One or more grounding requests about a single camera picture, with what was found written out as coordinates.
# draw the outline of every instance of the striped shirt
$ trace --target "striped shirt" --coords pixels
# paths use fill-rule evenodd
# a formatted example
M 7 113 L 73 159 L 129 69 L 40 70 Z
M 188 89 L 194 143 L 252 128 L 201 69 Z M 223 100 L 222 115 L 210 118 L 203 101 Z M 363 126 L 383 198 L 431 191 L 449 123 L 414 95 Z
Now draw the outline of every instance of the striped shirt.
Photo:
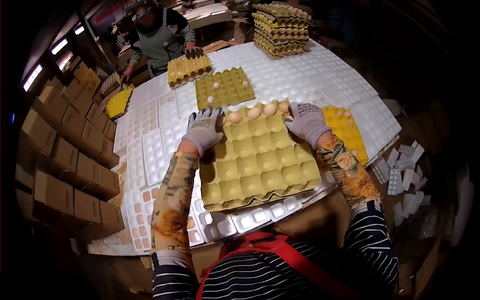
M 364 166 L 336 136 L 317 153 L 332 167 L 332 174 L 352 208 L 343 248 L 331 249 L 292 239 L 287 242 L 363 297 L 390 298 L 396 284 L 398 259 L 391 251 L 379 193 Z M 190 249 L 183 230 L 177 231 L 175 227 L 175 231 L 168 235 L 164 231 L 156 231 L 156 228 L 165 229 L 162 227 L 165 222 L 160 224 L 158 221 L 158 218 L 164 217 L 162 209 L 166 209 L 166 205 L 176 206 L 177 197 L 184 199 L 185 192 L 191 193 L 192 180 L 189 178 L 193 178 L 195 168 L 194 159 L 176 153 L 157 196 L 161 202 L 156 201 L 154 207 L 154 249 L 151 251 L 154 298 L 194 299 L 199 287 L 196 276 L 187 265 Z M 232 255 L 218 263 L 206 279 L 202 293 L 203 299 L 237 300 L 302 299 L 312 296 L 331 298 L 275 253 L 255 251 Z

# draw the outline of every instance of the work glove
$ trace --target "work glove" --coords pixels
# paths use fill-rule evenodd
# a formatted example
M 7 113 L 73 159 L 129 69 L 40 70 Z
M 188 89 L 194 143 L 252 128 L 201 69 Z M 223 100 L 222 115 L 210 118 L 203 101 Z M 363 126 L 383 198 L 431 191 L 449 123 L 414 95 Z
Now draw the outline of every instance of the work glove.
M 293 117 L 285 119 L 285 126 L 294 135 L 307 141 L 317 150 L 318 138 L 332 129 L 325 124 L 324 113 L 321 108 L 310 103 L 292 103 L 288 110 Z
M 215 131 L 215 123 L 218 116 L 222 113 L 222 108 L 202 109 L 198 113 L 192 113 L 188 119 L 187 133 L 182 140 L 192 142 L 198 149 L 200 157 L 204 150 L 208 149 L 223 138 L 223 133 Z

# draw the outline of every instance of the yellow egg tray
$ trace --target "yellow egg tray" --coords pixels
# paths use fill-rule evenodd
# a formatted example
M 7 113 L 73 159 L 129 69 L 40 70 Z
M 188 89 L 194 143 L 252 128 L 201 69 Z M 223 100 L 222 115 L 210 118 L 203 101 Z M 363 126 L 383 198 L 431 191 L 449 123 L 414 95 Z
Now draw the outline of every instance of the yellow egg tray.
M 212 65 L 204 54 L 201 57 L 188 59 L 185 55 L 168 62 L 168 85 L 172 90 L 212 73 Z
M 132 91 L 132 88 L 127 87 L 108 101 L 104 112 L 110 119 L 115 120 L 126 113 L 130 97 L 132 96 Z
M 214 83 L 219 83 L 219 88 L 214 88 Z M 240 103 L 255 98 L 255 92 L 248 81 L 247 75 L 240 68 L 232 68 L 223 72 L 216 72 L 195 82 L 197 93 L 198 109 L 220 107 L 232 103 Z M 208 102 L 209 97 L 214 97 L 212 103 Z
M 299 8 L 285 4 L 254 4 L 253 8 L 265 12 L 275 18 L 299 18 L 303 20 L 311 20 L 312 17 L 308 13 Z
M 263 32 L 258 30 L 258 28 L 255 28 L 253 37 L 265 42 L 267 47 L 269 47 L 271 50 L 282 50 L 287 48 L 303 48 L 306 46 L 306 43 L 303 43 L 303 42 L 286 42 L 281 44 L 272 43 L 269 37 L 265 36 Z
M 295 27 L 295 28 L 307 28 L 308 25 L 310 24 L 310 21 L 307 21 L 306 23 L 303 23 L 302 21 L 297 21 L 297 20 L 287 20 L 285 21 L 272 21 L 269 18 L 267 18 L 264 14 L 260 14 L 257 12 L 252 13 L 252 17 L 260 20 L 264 23 L 266 23 L 268 26 L 272 28 L 280 28 L 280 27 Z
M 264 107 L 262 103 L 242 106 L 237 111 L 241 122 L 227 121 L 223 126 L 226 139 L 214 146 L 214 161 L 200 164 L 202 200 L 208 211 L 255 206 L 321 183 L 310 145 L 291 139 L 283 121 L 286 115 L 280 110 L 267 117 Z M 254 108 L 261 115 L 249 120 L 248 112 Z M 225 112 L 227 119 L 232 113 Z
M 369 161 L 367 150 L 350 110 L 327 106 L 322 107 L 322 110 L 325 123 L 332 128 L 332 133 L 344 142 L 345 147 L 357 157 L 362 165 L 366 165 Z
M 306 35 L 305 34 L 294 35 L 294 34 L 287 34 L 287 33 L 274 34 L 274 33 L 269 33 L 267 31 L 265 31 L 263 27 L 259 27 L 256 24 L 255 24 L 255 27 L 256 27 L 255 28 L 256 32 L 258 32 L 259 34 L 268 38 L 270 40 L 270 42 L 274 45 L 281 45 L 281 44 L 285 44 L 285 43 L 288 43 L 288 42 L 296 42 L 296 43 L 306 43 L 306 42 L 308 42 L 308 34 L 306 34 Z
M 266 56 L 268 56 L 270 59 L 273 59 L 273 60 L 284 57 L 284 56 L 295 55 L 303 52 L 303 48 L 287 48 L 287 49 L 281 49 L 281 50 L 271 50 L 264 41 L 257 39 L 255 37 L 253 38 L 253 41 L 254 41 L 253 44 L 257 48 L 262 50 Z

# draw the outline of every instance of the red apron strap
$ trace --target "red apron strap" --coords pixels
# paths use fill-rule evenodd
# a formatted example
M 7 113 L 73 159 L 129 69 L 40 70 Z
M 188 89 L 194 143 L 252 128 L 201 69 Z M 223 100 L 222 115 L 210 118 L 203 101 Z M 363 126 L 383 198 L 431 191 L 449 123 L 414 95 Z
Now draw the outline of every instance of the red apron strap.
M 259 240 L 258 237 L 265 238 L 271 237 L 272 234 L 267 234 L 265 236 L 256 235 L 250 236 L 249 241 Z M 272 241 L 261 241 L 258 243 L 254 242 L 254 247 L 250 244 L 250 247 L 244 247 L 237 250 L 234 250 L 227 255 L 225 255 L 221 260 L 235 254 L 257 251 L 257 252 L 274 252 L 281 259 L 283 259 L 287 264 L 289 264 L 295 271 L 302 274 L 310 282 L 318 286 L 321 290 L 333 296 L 335 299 L 360 299 L 360 295 L 354 291 L 349 286 L 345 285 L 343 282 L 333 278 L 330 274 L 324 271 L 322 268 L 314 264 L 311 260 L 303 256 L 295 248 L 290 246 L 286 240 L 288 236 L 285 235 L 276 235 L 275 240 Z M 202 299 L 202 293 L 204 290 L 205 280 L 208 278 L 210 271 L 214 266 L 216 266 L 221 260 L 214 263 L 207 270 L 205 276 L 202 279 L 202 282 L 197 291 L 197 300 Z

